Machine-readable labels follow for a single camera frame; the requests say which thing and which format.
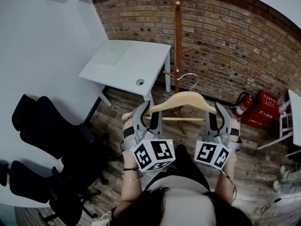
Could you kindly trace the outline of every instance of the red box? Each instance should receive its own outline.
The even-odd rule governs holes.
[[[263,90],[257,94],[257,104],[243,113],[241,123],[260,129],[279,117],[278,99]]]

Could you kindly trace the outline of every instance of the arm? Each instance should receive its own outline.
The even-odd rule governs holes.
[[[239,129],[239,122],[235,119],[231,121],[232,128]],[[237,136],[230,136],[230,141],[237,142]],[[223,171],[232,179],[234,180],[234,168],[235,168],[235,161],[237,160],[236,153],[232,152],[229,156],[228,161],[223,167]],[[215,193],[223,198],[228,204],[232,205],[233,200],[233,184],[231,181],[222,173],[217,180]]]
[[[131,126],[133,126],[133,123],[131,121],[126,121],[124,124],[124,129],[127,129]],[[130,135],[124,138],[124,141],[132,140],[134,139],[134,137],[135,137],[134,135]],[[125,150],[123,152],[123,158],[124,158],[125,169],[136,168],[138,166],[131,151]],[[140,178],[138,171],[125,172],[123,176],[128,179]],[[122,210],[124,210],[129,205],[131,205],[131,203],[139,197],[141,192],[142,192],[141,180],[130,182],[123,179],[122,188],[121,188],[121,203],[116,207],[114,211],[114,215],[115,216],[118,215]]]

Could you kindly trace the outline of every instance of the black hair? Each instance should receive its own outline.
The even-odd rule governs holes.
[[[167,187],[146,190],[130,206],[113,217],[110,226],[159,226],[165,209]]]
[[[130,206],[112,218],[110,226],[159,226],[164,214],[166,191],[168,188],[161,187],[142,192]],[[214,206],[216,226],[253,225],[242,210],[232,207],[216,193],[207,192],[204,195],[211,199]]]

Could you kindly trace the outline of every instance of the white table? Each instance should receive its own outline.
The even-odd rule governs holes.
[[[297,146],[301,146],[301,97],[298,96],[295,92],[288,90],[289,95],[289,101],[286,102],[286,105],[291,105],[291,113],[284,113],[283,115],[280,115],[279,122],[280,122],[280,132],[279,132],[279,139],[272,141],[266,145],[259,146],[257,149],[263,149],[265,147],[268,147],[270,145],[273,145],[279,141],[282,141],[288,137],[293,136],[293,143]],[[289,126],[289,120],[288,117],[292,117],[293,119],[293,126]],[[287,121],[287,128],[282,127],[282,120],[286,118]],[[285,136],[283,136],[283,132],[289,131]],[[285,155],[286,157],[294,155],[296,153],[301,152],[301,150],[298,150],[293,153],[289,153]]]
[[[154,105],[151,89],[164,65],[170,72],[170,45],[128,40],[108,40],[91,58],[79,77],[143,96]],[[170,76],[165,75],[170,92]],[[99,96],[108,106],[103,93]]]

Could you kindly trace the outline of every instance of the chair armrest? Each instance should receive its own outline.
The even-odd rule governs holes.
[[[57,190],[60,191],[64,187],[64,183],[61,179],[60,173],[56,169],[56,167],[53,167],[52,170],[52,177],[47,178],[46,180],[46,188],[48,193],[50,194],[50,197],[54,200],[57,201],[58,195],[57,195]]]
[[[8,178],[8,163],[0,161],[0,184],[6,186]]]
[[[92,143],[94,140],[94,135],[92,133],[92,131],[85,126],[83,123],[79,125],[79,131],[81,132],[81,134],[83,135],[83,137],[89,142]]]
[[[26,94],[22,96],[12,115],[12,122],[17,131],[26,127],[36,101]]]

